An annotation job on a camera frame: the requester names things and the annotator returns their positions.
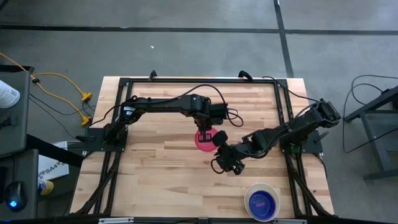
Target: concrete floor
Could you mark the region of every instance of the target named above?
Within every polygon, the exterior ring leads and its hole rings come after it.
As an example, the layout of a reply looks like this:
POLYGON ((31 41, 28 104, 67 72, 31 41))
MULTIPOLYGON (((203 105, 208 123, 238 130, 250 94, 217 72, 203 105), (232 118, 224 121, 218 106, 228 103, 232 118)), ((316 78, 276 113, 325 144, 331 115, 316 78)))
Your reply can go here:
MULTIPOLYGON (((397 30, 398 1, 390 0, 280 0, 287 29, 397 30)), ((272 0, 23 0, 10 1, 0 22, 121 27, 223 27, 277 29, 272 0)), ((287 35, 294 77, 304 78, 308 95, 330 100, 342 114, 354 77, 364 74, 398 77, 398 39, 379 35, 287 35)), ((106 75, 235 77, 240 70, 252 76, 286 77, 279 34, 215 34, 155 32, 45 32, 0 30, 0 51, 36 72, 68 75, 97 100, 106 75)), ((0 59, 0 63, 9 62, 0 59)), ((381 89, 397 80, 364 78, 381 89)), ((57 77, 45 77, 50 91, 80 105, 80 95, 57 77)), ((32 87, 31 92, 66 113, 73 110, 32 87)), ((370 101, 379 94, 365 87, 358 98, 370 101)), ((347 113, 359 108, 352 98, 347 113)), ((80 119, 54 114, 74 135, 83 134, 80 119)), ((323 140, 324 161, 335 213, 341 217, 398 222, 398 178, 364 182, 377 171, 369 146, 351 154, 341 148, 341 124, 323 140)), ((36 105, 29 113, 30 134, 49 142, 70 139, 36 105)), ((346 147, 367 141, 360 122, 347 125, 346 147)), ((47 206, 45 215, 61 214, 47 206)))

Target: wooden tabletop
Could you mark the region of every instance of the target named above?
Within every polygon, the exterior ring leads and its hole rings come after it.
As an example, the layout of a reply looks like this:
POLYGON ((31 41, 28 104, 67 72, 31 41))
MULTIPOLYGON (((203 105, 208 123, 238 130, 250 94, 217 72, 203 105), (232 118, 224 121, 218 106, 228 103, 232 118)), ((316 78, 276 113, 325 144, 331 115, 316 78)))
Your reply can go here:
MULTIPOLYGON (((114 105, 120 77, 104 77, 94 121, 103 117, 114 105)), ((306 96, 301 78, 288 79, 289 89, 306 96)), ((188 91, 197 83, 135 83, 132 95, 171 98, 188 91)), ((274 88, 270 84, 214 83, 230 108, 239 111, 244 126, 236 128, 228 121, 217 130, 225 130, 228 143, 237 143, 242 136, 258 129, 279 125, 274 88)), ((193 93, 221 102, 212 88, 203 87, 193 93)), ((294 113, 308 101, 290 95, 294 113)), ((102 127, 111 121, 95 124, 102 127)), ((278 217, 294 217, 286 162, 279 145, 263 159, 245 159, 241 175, 233 172, 216 174, 210 167, 213 153, 198 150, 193 142, 197 127, 192 118, 177 113, 150 113, 129 126, 127 146, 121 156, 118 181, 114 194, 112 216, 129 217, 234 217, 248 218, 243 204, 246 189, 255 183, 267 183, 280 195, 278 217)), ((77 211, 89 199, 100 179, 103 152, 94 152, 83 161, 76 185, 71 212, 77 211)), ((302 156, 308 188, 333 213, 325 171, 314 155, 302 156)), ((300 190, 298 199, 304 211, 300 190)), ((103 197, 101 209, 106 205, 103 197)))

